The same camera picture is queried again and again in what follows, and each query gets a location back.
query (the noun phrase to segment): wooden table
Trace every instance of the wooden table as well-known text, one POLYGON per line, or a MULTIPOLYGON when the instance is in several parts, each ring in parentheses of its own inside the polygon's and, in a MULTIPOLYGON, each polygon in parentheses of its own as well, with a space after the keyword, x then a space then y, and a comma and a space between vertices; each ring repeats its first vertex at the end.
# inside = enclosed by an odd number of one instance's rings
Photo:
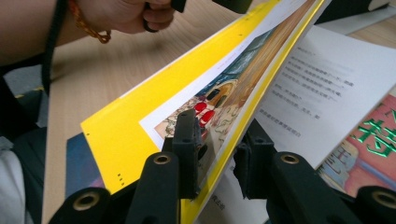
MULTIPOLYGON (((185 12, 176 13, 165 31, 139 35, 114 32, 106 45, 86 37, 56 50, 43 223, 49 222, 64 201, 66 141, 81 133, 79 124, 239 16, 210 1, 188 1, 185 12)), ((351 36, 396 48, 396 16, 351 36)))

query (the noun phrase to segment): paper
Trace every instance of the paper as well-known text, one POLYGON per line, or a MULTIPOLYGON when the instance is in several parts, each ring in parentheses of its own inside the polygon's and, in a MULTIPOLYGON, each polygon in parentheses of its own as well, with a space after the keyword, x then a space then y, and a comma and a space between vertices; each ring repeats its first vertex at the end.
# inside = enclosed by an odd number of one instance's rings
MULTIPOLYGON (((277 151, 298 153, 316 168, 396 84, 395 66, 396 49, 314 26, 276 75, 255 118, 277 151)), ((265 200, 243 199, 232 169, 197 223, 268 218, 265 200)))

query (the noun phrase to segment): black strap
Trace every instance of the black strap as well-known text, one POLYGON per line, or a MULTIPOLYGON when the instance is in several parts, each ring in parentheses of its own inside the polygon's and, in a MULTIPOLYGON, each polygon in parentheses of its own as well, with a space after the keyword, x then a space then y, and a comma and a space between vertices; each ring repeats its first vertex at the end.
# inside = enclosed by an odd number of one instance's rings
POLYGON ((50 95, 50 71, 52 67, 53 51, 56 47, 56 42, 58 40, 59 33, 61 32, 62 24, 64 23, 66 9, 67 1, 58 0, 52 17, 52 23, 49 28, 49 38, 47 39, 43 57, 43 66, 41 68, 41 82, 44 90, 47 92, 47 95, 50 95))

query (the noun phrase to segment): bracelet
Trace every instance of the bracelet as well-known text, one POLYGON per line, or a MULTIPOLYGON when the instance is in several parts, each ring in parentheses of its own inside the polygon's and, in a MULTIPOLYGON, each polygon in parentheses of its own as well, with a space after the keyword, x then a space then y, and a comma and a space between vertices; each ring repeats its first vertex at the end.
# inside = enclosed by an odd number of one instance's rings
POLYGON ((89 27, 89 25, 83 20, 82 12, 76 3, 76 0, 69 0, 69 9, 75 18, 76 26, 78 28, 84 30, 88 35, 99 39, 102 44, 107 43, 111 39, 111 31, 106 31, 105 35, 100 35, 89 27))

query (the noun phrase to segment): wrist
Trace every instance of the wrist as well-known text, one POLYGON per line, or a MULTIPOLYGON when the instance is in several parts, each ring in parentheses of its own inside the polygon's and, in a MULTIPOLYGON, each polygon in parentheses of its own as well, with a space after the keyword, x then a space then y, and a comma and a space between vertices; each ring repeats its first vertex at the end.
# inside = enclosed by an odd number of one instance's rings
POLYGON ((95 8, 90 8, 90 10, 88 10, 87 7, 85 7, 85 5, 83 4, 87 2, 88 1, 68 0, 69 10, 74 17, 77 28, 83 30, 86 34, 99 39, 101 43, 105 44, 111 38, 110 36, 111 31, 106 30, 105 34, 103 35, 99 34, 99 32, 105 29, 100 28, 97 25, 100 24, 100 20, 98 19, 99 17, 95 17, 94 15, 100 15, 100 13, 97 13, 98 11, 95 10, 95 8), (82 8, 86 8, 86 10, 83 11, 78 3, 83 5, 82 8))

